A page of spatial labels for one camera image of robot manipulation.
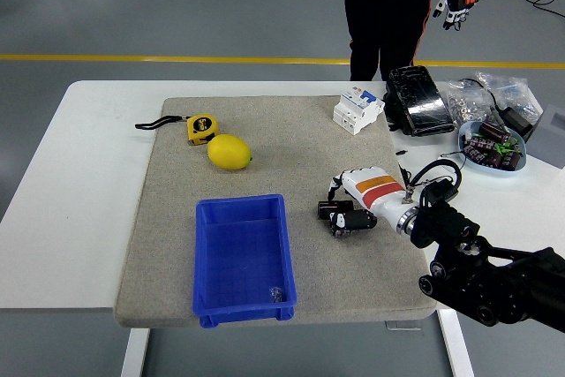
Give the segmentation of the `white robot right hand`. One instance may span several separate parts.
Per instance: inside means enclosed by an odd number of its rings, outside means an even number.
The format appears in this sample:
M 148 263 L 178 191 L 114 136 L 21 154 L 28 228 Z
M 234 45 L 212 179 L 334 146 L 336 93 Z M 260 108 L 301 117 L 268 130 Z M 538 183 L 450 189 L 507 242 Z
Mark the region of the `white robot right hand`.
M 360 209 L 334 202 L 335 192 L 343 188 L 361 206 Z M 334 238 L 343 238 L 353 231 L 369 230 L 384 219 L 398 234 L 415 207 L 412 201 L 404 203 L 405 189 L 384 169 L 368 168 L 346 170 L 332 178 L 328 188 L 329 227 Z

